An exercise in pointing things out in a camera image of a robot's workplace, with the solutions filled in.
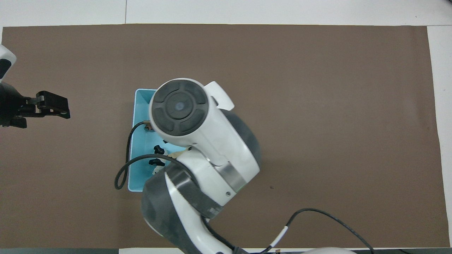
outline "black cable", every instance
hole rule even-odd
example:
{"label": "black cable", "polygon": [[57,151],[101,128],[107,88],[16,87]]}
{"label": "black cable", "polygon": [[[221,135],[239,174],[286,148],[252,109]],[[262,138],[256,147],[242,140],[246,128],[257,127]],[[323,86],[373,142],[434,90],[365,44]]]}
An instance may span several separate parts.
{"label": "black cable", "polygon": [[404,250],[402,250],[402,249],[399,249],[401,252],[403,252],[403,253],[405,253],[405,254],[413,254],[413,253],[410,253],[410,252],[407,252],[407,251],[404,251]]}
{"label": "black cable", "polygon": [[[132,130],[130,131],[129,137],[127,138],[126,163],[129,161],[129,158],[130,158],[130,144],[132,142],[132,134],[140,125],[143,125],[143,124],[146,124],[146,123],[147,122],[145,122],[145,121],[139,122],[139,123],[135,124],[135,126],[133,126]],[[124,187],[124,184],[126,183],[126,179],[127,179],[127,174],[128,173],[129,173],[129,167],[127,167],[127,169],[124,170],[124,176],[122,177],[121,184],[118,185],[119,177],[121,176],[121,174],[118,172],[118,175],[116,175],[116,178],[115,178],[115,181],[114,181],[115,189],[120,190],[120,189],[122,189]]]}
{"label": "black cable", "polygon": [[207,221],[207,218],[204,216],[201,216],[201,220],[204,223],[204,226],[206,226],[207,230],[215,237],[218,241],[222,242],[224,245],[226,245],[229,249],[234,250],[235,246],[230,243],[228,240],[226,240],[224,237],[219,235],[215,232],[215,230],[210,226],[209,222]]}
{"label": "black cable", "polygon": [[[327,213],[327,212],[325,212],[325,211],[319,210],[319,209],[315,209],[315,208],[304,208],[304,209],[301,209],[301,210],[296,211],[296,212],[293,213],[293,215],[290,217],[289,221],[286,223],[286,226],[289,227],[290,224],[292,223],[293,219],[295,219],[295,217],[296,217],[298,214],[300,214],[301,212],[306,212],[306,211],[318,212],[318,213],[321,213],[321,214],[323,214],[323,215],[326,215],[326,216],[330,217],[331,219],[337,221],[339,224],[341,224],[341,225],[344,226],[346,229],[348,229],[350,232],[352,232],[352,234],[354,234],[356,237],[358,237],[358,239],[360,239],[360,240],[364,243],[364,245],[370,249],[370,252],[371,252],[372,254],[375,254],[375,251],[374,251],[374,249],[372,248],[372,246],[371,246],[366,240],[364,240],[364,238],[363,238],[362,236],[360,236],[357,232],[355,232],[351,227],[349,227],[347,224],[345,224],[344,222],[342,222],[340,219],[334,217],[333,215],[331,215],[331,214],[329,214],[329,213]],[[267,253],[272,247],[273,247],[273,246],[271,246],[271,245],[268,246],[265,250],[259,252],[259,254]]]}
{"label": "black cable", "polygon": [[132,130],[129,133],[129,137],[127,138],[127,149],[126,149],[126,162],[128,162],[130,160],[130,143],[132,142],[132,134],[133,132],[140,126],[143,124],[146,124],[149,121],[143,121],[143,122],[139,122],[137,124],[135,124],[132,128]]}
{"label": "black cable", "polygon": [[139,160],[142,159],[149,159],[149,158],[160,158],[160,159],[164,159],[164,160],[169,160],[171,162],[174,162],[175,164],[177,164],[178,166],[182,167],[183,169],[185,169],[185,172],[190,176],[191,180],[197,185],[198,181],[196,180],[196,178],[194,177],[193,173],[187,168],[187,166],[185,166],[184,164],[182,164],[180,161],[176,160],[175,158],[166,156],[166,155],[161,155],[161,154],[146,154],[146,155],[140,155],[138,157],[135,157],[133,159],[131,159],[130,161],[128,161],[126,164],[124,164],[124,166],[122,166],[122,168],[118,171],[118,173],[116,174],[116,177],[114,179],[114,186],[116,189],[120,189],[122,188],[122,186],[124,185],[125,182],[125,177],[122,178],[122,185],[118,186],[118,180],[119,177],[122,175],[123,172],[127,172],[129,166]]}

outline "circular end cap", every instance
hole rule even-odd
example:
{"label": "circular end cap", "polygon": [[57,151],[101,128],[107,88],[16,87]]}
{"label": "circular end cap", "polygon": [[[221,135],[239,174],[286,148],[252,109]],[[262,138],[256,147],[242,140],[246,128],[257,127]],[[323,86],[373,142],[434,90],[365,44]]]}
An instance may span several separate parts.
{"label": "circular end cap", "polygon": [[151,111],[157,127],[172,136],[197,130],[209,105],[204,89],[191,80],[171,80],[154,94]]}

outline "black knob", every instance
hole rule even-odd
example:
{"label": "black knob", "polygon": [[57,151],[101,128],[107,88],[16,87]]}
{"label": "black knob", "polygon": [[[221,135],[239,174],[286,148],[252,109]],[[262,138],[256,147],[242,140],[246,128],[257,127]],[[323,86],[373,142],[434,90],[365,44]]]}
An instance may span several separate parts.
{"label": "black knob", "polygon": [[164,154],[165,150],[161,148],[159,145],[154,146],[154,153],[155,154]]}
{"label": "black knob", "polygon": [[159,159],[152,159],[149,161],[149,165],[165,166],[165,163]]}

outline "robotic arm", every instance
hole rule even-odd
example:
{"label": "robotic arm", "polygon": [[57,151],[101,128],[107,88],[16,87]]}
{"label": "robotic arm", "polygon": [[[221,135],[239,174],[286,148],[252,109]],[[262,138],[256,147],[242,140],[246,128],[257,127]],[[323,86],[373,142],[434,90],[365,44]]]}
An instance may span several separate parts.
{"label": "robotic arm", "polygon": [[[247,253],[215,236],[206,222],[259,172],[259,144],[233,107],[215,81],[203,86],[192,79],[164,83],[150,102],[152,128],[189,149],[146,182],[141,212],[155,232],[185,254]],[[322,248],[312,253],[353,252]]]}
{"label": "robotic arm", "polygon": [[13,86],[2,82],[15,62],[16,56],[0,45],[0,125],[26,128],[25,117],[59,116],[69,119],[71,115],[66,98],[47,91],[37,93],[35,98],[24,97]]}

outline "blue tray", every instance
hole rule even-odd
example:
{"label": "blue tray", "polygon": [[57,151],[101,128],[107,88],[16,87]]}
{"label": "blue tray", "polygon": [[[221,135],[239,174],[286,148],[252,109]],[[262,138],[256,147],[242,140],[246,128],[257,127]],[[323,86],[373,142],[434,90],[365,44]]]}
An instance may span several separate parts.
{"label": "blue tray", "polygon": [[[149,120],[149,102],[155,89],[138,89],[135,91],[133,106],[133,123]],[[130,149],[130,159],[144,154],[153,154],[154,146],[160,145],[168,154],[183,151],[185,148],[164,143],[163,139],[154,131],[146,131],[143,126],[138,127],[133,135]],[[149,165],[149,160],[139,160],[129,167],[128,189],[132,192],[142,192],[144,183],[152,177],[155,166]]]}

